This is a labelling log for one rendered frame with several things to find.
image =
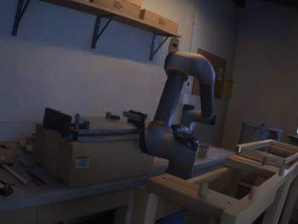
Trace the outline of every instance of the corkboard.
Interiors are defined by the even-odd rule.
[[[198,49],[198,54],[203,55],[213,66],[215,71],[215,82],[214,82],[214,98],[222,98],[222,86],[225,80],[225,69],[227,67],[227,60],[222,59],[212,53],[209,53],[203,49]],[[199,94],[199,81],[196,77],[193,79],[193,90],[191,95]]]

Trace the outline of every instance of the pliers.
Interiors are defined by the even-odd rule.
[[[38,182],[38,180],[39,180],[40,182],[42,182],[44,185],[47,184],[44,180],[42,180],[42,179],[40,179],[39,177],[35,176],[35,175],[32,174],[29,170],[26,170],[26,172],[27,172],[29,175],[31,175],[32,179],[34,180],[34,182],[35,182],[38,186],[40,186],[40,183]]]

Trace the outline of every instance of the workbench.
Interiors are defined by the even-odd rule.
[[[166,159],[155,158],[151,174],[69,188],[38,165],[32,155],[27,155],[19,149],[17,142],[1,142],[1,144],[3,143],[10,145],[11,149],[1,148],[0,151],[5,157],[5,161],[1,162],[15,162],[10,168],[28,181],[27,185],[23,185],[6,170],[0,170],[0,180],[7,184],[16,184],[13,188],[15,192],[19,191],[20,197],[22,194],[26,194],[25,197],[23,195],[24,198],[16,198],[13,195],[7,198],[0,196],[0,216],[2,221],[7,221],[10,224],[54,223],[126,205],[128,206],[127,217],[123,223],[129,223],[135,187],[146,184],[148,177],[165,173],[168,166]],[[25,172],[27,169],[23,163],[14,157],[14,152],[20,154],[34,166],[30,171],[46,181],[47,185],[37,186],[30,175]],[[233,154],[230,151],[210,147],[206,159],[196,159],[194,176],[223,167],[225,159]]]

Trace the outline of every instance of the white wall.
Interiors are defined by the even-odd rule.
[[[85,116],[134,109],[153,119],[165,83],[169,41],[150,62],[153,34],[111,22],[94,50],[95,16],[37,0],[31,0],[18,35],[12,36],[17,3],[0,1],[1,141],[34,132],[45,107]],[[230,42],[239,10],[231,0],[199,0],[192,49],[196,0],[143,0],[142,7],[179,23],[181,51],[200,47],[234,60]]]
[[[241,10],[222,147],[235,149],[242,121],[294,133],[298,111],[298,11],[267,1],[249,0]]]

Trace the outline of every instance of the shelf bracket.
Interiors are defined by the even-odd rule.
[[[106,16],[97,16],[95,27],[94,27],[92,48],[94,49],[96,48],[97,41],[99,40],[100,36],[104,33],[105,29],[107,29],[107,26],[111,23],[111,21],[114,19],[115,16],[117,15],[113,14],[113,15],[106,15]],[[99,26],[100,26],[100,21],[102,20],[102,17],[110,17],[110,19],[99,34]]]
[[[155,50],[155,45],[156,45],[156,37],[158,35],[164,35],[164,34],[154,34],[153,35],[153,41],[152,41],[152,47],[151,47],[151,53],[150,53],[150,60],[153,61],[153,57],[156,54],[156,52],[162,47],[162,45],[168,40],[170,35],[168,35],[165,40],[160,44],[160,46]]]
[[[15,17],[15,22],[13,23],[13,35],[16,36],[18,33],[18,28],[19,28],[19,23],[21,21],[21,18],[24,15],[25,10],[27,9],[27,6],[29,4],[30,0],[27,0],[24,9],[23,9],[23,4],[24,0],[19,0],[18,7],[16,8],[16,17]]]

